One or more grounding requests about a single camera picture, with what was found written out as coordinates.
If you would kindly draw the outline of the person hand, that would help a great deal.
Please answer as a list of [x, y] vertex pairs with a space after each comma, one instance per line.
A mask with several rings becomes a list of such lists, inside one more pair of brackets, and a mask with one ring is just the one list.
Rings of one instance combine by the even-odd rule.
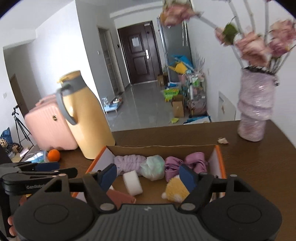
[[16, 233], [16, 229], [15, 229], [14, 223], [13, 223], [13, 216], [10, 216], [8, 218], [8, 224], [10, 225], [10, 228], [9, 228], [10, 235], [16, 237], [17, 236], [17, 233]]

